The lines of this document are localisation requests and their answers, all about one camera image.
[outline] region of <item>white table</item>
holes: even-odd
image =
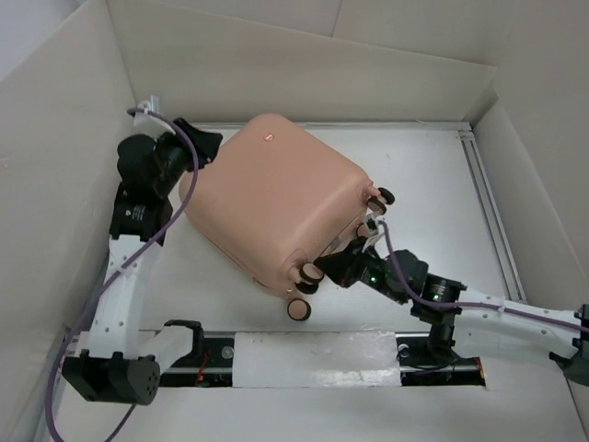
[[[396,194],[387,213],[396,248],[413,251],[432,273],[505,296],[459,134],[448,127],[307,129]],[[223,132],[228,137],[235,129]],[[260,291],[182,217],[153,272],[142,328],[186,319],[200,320],[207,331],[428,329],[408,308],[364,286],[343,290],[323,283],[310,302],[307,322],[289,320],[282,299]],[[152,405],[136,410],[119,440],[586,441],[557,370],[496,360],[483,366],[487,389],[161,389]],[[68,386],[58,427],[67,440],[102,440],[124,410],[85,403]]]

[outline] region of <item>suitcase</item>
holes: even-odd
[[[183,200],[192,176],[179,185]],[[354,238],[367,207],[383,214],[394,198],[350,159],[276,114],[260,115],[199,171],[186,208],[191,223],[249,273],[287,298],[294,320],[310,315],[301,293],[318,289],[312,262]]]

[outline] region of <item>suitcase wheel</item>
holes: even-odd
[[[377,215],[384,215],[387,212],[387,207],[375,196],[371,196],[366,205]]]
[[[304,299],[293,299],[288,303],[286,312],[291,320],[308,320],[311,316],[311,306]]]
[[[301,275],[301,278],[303,278],[304,281],[311,284],[319,284],[321,281],[323,281],[323,278],[325,277],[325,274],[321,272],[311,262],[307,262],[306,264],[304,264],[301,270],[299,271],[299,274]]]
[[[380,196],[383,197],[387,205],[393,205],[393,203],[395,202],[395,195],[393,195],[393,193],[389,189],[379,187],[378,191],[380,192]]]
[[[319,290],[318,283],[299,283],[294,286],[299,292],[305,295],[314,295]]]

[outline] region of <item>purple cable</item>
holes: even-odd
[[[403,276],[401,266],[398,263],[398,259],[395,256],[395,251],[393,250],[393,244],[390,240],[387,223],[385,223],[384,221],[379,221],[378,224],[380,224],[385,230],[385,241],[387,242],[388,249],[388,263],[392,266],[392,270],[394,270],[397,274],[398,279],[400,280],[401,285],[403,286],[403,289],[415,302],[423,304],[424,306],[430,308],[434,308],[436,310],[449,310],[452,308],[485,308],[488,310],[497,311],[501,308],[500,306],[495,306],[493,304],[487,304],[484,302],[433,302],[428,301],[427,299],[422,299],[422,297],[420,297],[411,289],[411,287],[409,286],[409,284],[407,284],[407,281],[405,280],[405,276]],[[503,312],[514,316],[519,316],[521,318],[536,320],[538,322],[543,322],[545,324],[556,325],[558,327],[562,327],[565,329],[575,330],[576,332],[589,333],[589,327],[571,324],[565,320],[554,320],[553,318],[545,318],[540,315],[535,315],[534,313],[528,313],[526,311],[520,311],[514,308],[505,308]]]
[[[129,115],[131,115],[131,116],[134,116],[134,114],[137,112],[144,112],[144,110],[136,108],[136,109],[129,109],[127,111],[127,113],[129,113]],[[191,150],[192,165],[194,167],[194,172],[192,175],[191,186],[189,187],[186,198],[184,198],[184,201],[182,201],[182,203],[180,204],[179,209],[174,213],[174,215],[172,215],[172,217],[170,217],[169,221],[162,228],[160,228],[157,231],[157,233],[153,237],[151,237],[141,247],[141,249],[139,249],[136,253],[134,253],[131,256],[131,258],[129,258],[127,261],[125,261],[122,264],[122,266],[121,266],[122,269],[126,269],[127,267],[129,267],[137,258],[139,258],[140,255],[142,255],[147,249],[149,249],[152,246],[152,244],[154,244],[156,241],[158,241],[160,238],[162,238],[162,236],[166,233],[166,230],[168,230],[176,222],[176,220],[180,217],[182,212],[184,212],[184,209],[188,205],[188,202],[191,200],[192,194],[194,193],[194,188],[196,187],[196,180],[198,178],[199,161],[198,161],[198,157],[196,154],[196,148],[194,147],[194,144],[192,143],[190,138],[174,122],[169,121],[168,119],[164,118],[162,115],[159,115],[155,112],[151,112],[150,110],[147,111],[147,114],[150,115],[151,117],[154,117],[154,118],[160,120],[161,122],[166,123],[169,127],[171,127],[176,132],[177,135],[180,136],[180,138],[182,138],[182,141],[184,142],[184,144]],[[87,318],[87,316],[94,309],[94,307],[98,304],[98,301],[100,300],[102,295],[104,295],[104,292],[107,291],[107,289],[112,285],[112,283],[115,282],[115,280],[119,276],[121,276],[120,272],[113,273],[110,276],[110,278],[104,283],[104,285],[100,288],[100,290],[98,291],[96,296],[93,299],[91,299],[90,302],[88,302],[87,307],[80,314],[80,317],[75,322],[74,327],[72,327],[72,330],[69,331],[65,335],[64,341],[62,342],[62,344],[60,345],[60,347],[57,351],[57,356],[55,357],[55,361],[53,361],[52,369],[49,374],[49,381],[47,382],[47,389],[45,390],[45,422],[47,423],[47,428],[49,429],[49,433],[50,433],[51,437],[53,438],[53,440],[55,440],[55,442],[64,442],[64,439],[60,436],[59,432],[57,431],[57,428],[55,427],[55,418],[53,416],[53,407],[52,407],[53,406],[53,391],[55,388],[55,380],[57,379],[57,371],[59,370],[59,365],[65,356],[65,351],[67,350],[67,346],[70,344],[70,342],[72,341],[74,336],[82,331],[82,327],[83,327],[84,321]],[[115,438],[116,435],[119,434],[119,432],[121,431],[122,427],[125,425],[127,420],[129,419],[129,416],[131,416],[131,413],[133,412],[134,409],[135,409],[135,405],[132,405],[129,408],[129,410],[127,411],[127,413],[123,416],[121,422],[112,431],[110,436],[107,437],[106,442],[110,442],[112,439]]]

